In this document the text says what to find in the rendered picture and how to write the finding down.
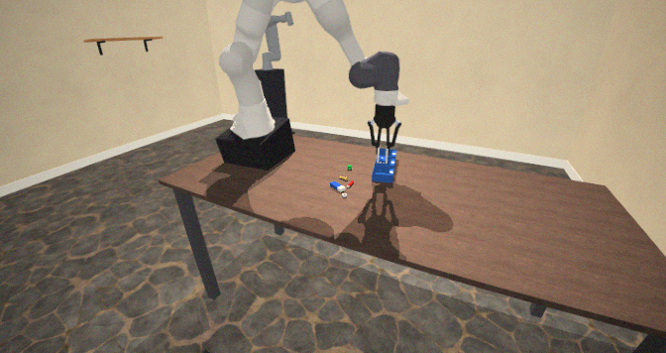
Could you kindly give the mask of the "blue three-compartment bin rack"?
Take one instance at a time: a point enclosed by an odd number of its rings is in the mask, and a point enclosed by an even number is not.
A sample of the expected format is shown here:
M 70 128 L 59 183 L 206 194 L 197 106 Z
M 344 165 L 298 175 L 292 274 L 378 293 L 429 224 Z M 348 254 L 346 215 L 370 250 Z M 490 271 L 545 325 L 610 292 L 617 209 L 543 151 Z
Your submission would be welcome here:
M 386 156 L 386 149 L 380 149 L 380 156 Z M 372 181 L 392 183 L 396 150 L 389 150 L 388 163 L 385 165 L 377 164 L 377 159 L 372 173 Z

